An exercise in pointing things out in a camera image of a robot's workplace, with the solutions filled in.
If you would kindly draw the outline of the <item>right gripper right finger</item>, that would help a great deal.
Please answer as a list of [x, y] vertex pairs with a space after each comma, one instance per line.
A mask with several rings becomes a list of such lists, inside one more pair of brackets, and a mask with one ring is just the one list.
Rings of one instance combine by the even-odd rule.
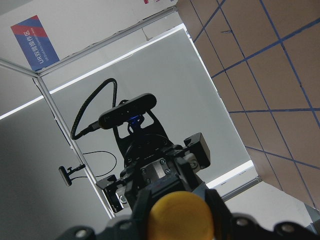
[[250, 215], [231, 213], [215, 189], [206, 189], [204, 199], [213, 217], [215, 240], [318, 240], [320, 236], [291, 221], [274, 225], [273, 230], [260, 226]]

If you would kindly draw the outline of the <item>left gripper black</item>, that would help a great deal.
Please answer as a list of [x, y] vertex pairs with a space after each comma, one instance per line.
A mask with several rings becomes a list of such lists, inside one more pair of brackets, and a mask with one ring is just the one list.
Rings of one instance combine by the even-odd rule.
[[158, 134], [133, 141], [125, 152], [119, 177], [110, 175], [97, 182], [112, 211], [133, 208], [144, 189], [156, 202], [168, 193], [192, 192], [200, 186], [197, 172], [210, 166], [210, 149], [200, 132], [183, 142], [184, 146], [173, 144]]

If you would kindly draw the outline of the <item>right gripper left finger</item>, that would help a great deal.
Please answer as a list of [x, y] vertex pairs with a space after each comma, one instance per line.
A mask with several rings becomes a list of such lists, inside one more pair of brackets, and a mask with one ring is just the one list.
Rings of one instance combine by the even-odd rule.
[[147, 220], [152, 208], [152, 193], [144, 189], [138, 194], [130, 218], [119, 220], [96, 234], [88, 226], [74, 226], [62, 233], [61, 240], [146, 240]]

